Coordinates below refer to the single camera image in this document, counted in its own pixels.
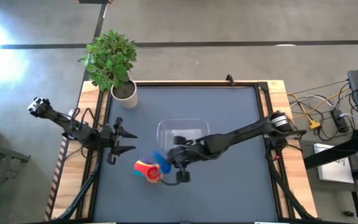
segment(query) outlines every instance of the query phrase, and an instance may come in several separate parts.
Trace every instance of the concrete floor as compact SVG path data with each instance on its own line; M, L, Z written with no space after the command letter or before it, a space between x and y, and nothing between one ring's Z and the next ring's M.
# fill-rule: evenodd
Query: concrete floor
M99 11L100 5L72 0L0 0L0 44L91 42ZM357 40L358 0L115 0L103 24L109 29L137 42ZM20 176L0 191L0 223L44 217L61 129L26 108L35 96L62 112L74 108L83 51L0 50L0 145L32 155L28 164L13 164ZM345 80L352 69L358 69L358 45L143 48L132 72L137 80L221 80L230 73L238 80L284 80L295 92ZM341 86L310 93L329 96ZM349 112L345 103L341 109ZM349 195L314 190L319 216L354 222L339 213L340 204L351 206Z

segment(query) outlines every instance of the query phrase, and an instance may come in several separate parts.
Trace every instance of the potted plant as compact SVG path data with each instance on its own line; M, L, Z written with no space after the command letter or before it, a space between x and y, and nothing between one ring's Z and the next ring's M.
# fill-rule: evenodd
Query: potted plant
M126 108L137 104L136 83L128 72L136 62L135 42L110 30L87 45L86 55L81 59L94 86L100 91L109 90L112 96Z

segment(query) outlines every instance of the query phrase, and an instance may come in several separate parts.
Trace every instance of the wooden table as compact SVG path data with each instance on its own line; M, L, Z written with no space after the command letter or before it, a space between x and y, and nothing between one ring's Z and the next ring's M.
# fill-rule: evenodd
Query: wooden table
M189 82L189 81L166 81L166 82ZM194 81L194 82L222 82L222 81ZM268 80L268 81L236 81L236 82L267 82L268 89L270 93L270 99L272 102L272 107L274 111L280 110L285 112L290 118L292 118L290 105L287 98L287 92L285 91L285 85L282 80ZM103 93L102 107L100 110L99 123L103 123L105 116L105 109L107 105L107 98L109 92L105 91ZM96 104L98 101L99 90L98 87L95 87L91 82L84 82L80 100L78 102L78 107L81 109L81 113L78 115L80 118L85 108L91 108L92 112L95 113ZM264 106L265 115L267 112L267 104L262 97L262 104ZM93 119L88 113L85 116L85 121L89 124L93 124ZM293 139L288 140L289 144L299 146L299 142ZM53 177L52 187L50 191L50 196L47 203L47 209L45 213L45 220L51 218L56 218L61 215L69 206L71 201L77 195L80 187L81 181L83 179L84 167L85 167L85 158L81 153L75 153L70 156L66 161L64 160L65 155L74 152L80 147L80 144L75 141L70 141L68 143L67 139L63 138L60 154L58 157L57 167L55 169L55 175ZM295 197L299 200L302 206L310 213L312 216L317 217L316 208L314 206L313 196L311 194L311 189L308 181L308 176L306 174L305 165L303 163L302 154L299 150L286 147L283 150L283 160L285 164L285 171L287 173L288 184L291 191ZM283 192L279 188L280 202L283 210L283 216L288 217L287 203L284 197ZM87 217L88 208L90 204L90 193L91 188L89 189L87 196L85 198L84 207L83 207L83 217Z

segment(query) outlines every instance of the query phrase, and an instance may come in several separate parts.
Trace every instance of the transparent bin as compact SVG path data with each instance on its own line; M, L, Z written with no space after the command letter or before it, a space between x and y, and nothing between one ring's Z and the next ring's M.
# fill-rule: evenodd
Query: transparent bin
M165 152L176 147L173 143L174 136L198 139L207 135L209 125L203 119L168 119L160 121L157 128L157 142Z

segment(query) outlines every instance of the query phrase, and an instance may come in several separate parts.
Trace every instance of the rainbow toy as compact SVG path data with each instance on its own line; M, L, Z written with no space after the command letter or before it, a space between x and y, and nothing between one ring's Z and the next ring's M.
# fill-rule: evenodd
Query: rainbow toy
M160 178L162 178L160 166L158 164L152 164L145 157L136 161L132 173L134 175L145 177L148 182L153 184L159 183Z

